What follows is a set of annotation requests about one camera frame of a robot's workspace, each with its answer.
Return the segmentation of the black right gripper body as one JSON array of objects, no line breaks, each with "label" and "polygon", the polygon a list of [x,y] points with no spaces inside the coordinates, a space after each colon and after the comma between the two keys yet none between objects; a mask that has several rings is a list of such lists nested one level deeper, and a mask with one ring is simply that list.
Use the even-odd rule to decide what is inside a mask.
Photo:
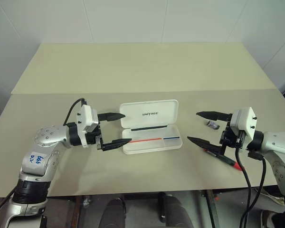
[{"label": "black right gripper body", "polygon": [[227,122],[225,130],[222,132],[219,143],[221,144],[220,152],[225,154],[227,147],[242,149],[246,133],[243,130],[238,130],[236,133],[231,129],[230,121],[232,114],[220,114],[219,120]]}]

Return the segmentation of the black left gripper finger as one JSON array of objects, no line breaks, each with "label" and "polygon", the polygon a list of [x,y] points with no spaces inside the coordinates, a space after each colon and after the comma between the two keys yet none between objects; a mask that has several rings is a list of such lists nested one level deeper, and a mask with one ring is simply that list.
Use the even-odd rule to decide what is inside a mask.
[{"label": "black left gripper finger", "polygon": [[117,121],[119,119],[125,118],[124,114],[121,113],[104,113],[102,114],[102,121]]},{"label": "black left gripper finger", "polygon": [[119,147],[122,147],[129,143],[132,139],[131,138],[125,138],[125,139],[117,139],[112,140],[110,143],[101,143],[101,150],[102,151],[108,151],[108,150],[114,150]]}]

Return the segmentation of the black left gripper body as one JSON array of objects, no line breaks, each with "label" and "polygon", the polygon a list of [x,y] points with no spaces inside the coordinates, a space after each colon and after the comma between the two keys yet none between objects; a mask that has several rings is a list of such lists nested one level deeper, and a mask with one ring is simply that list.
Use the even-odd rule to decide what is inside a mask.
[{"label": "black left gripper body", "polygon": [[105,120],[105,114],[98,114],[98,122],[92,123],[91,126],[87,127],[85,139],[88,145],[95,144],[98,150],[105,150],[103,139],[102,139],[102,132],[100,128],[100,122]]}]

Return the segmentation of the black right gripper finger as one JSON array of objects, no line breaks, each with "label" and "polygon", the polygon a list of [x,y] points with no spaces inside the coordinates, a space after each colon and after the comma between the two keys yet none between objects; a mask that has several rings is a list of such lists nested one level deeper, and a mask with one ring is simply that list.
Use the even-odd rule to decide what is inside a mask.
[{"label": "black right gripper finger", "polygon": [[221,120],[221,121],[229,121],[229,114],[221,113],[221,112],[215,112],[215,111],[202,111],[197,112],[196,115],[203,117],[205,119],[209,120]]},{"label": "black right gripper finger", "polygon": [[187,137],[192,143],[196,144],[197,146],[199,146],[202,149],[206,149],[207,151],[213,152],[213,153],[217,153],[217,154],[221,154],[224,155],[225,151],[222,149],[221,146],[218,145],[213,145],[211,144],[209,141],[200,139],[200,138],[195,138],[195,137]]}]

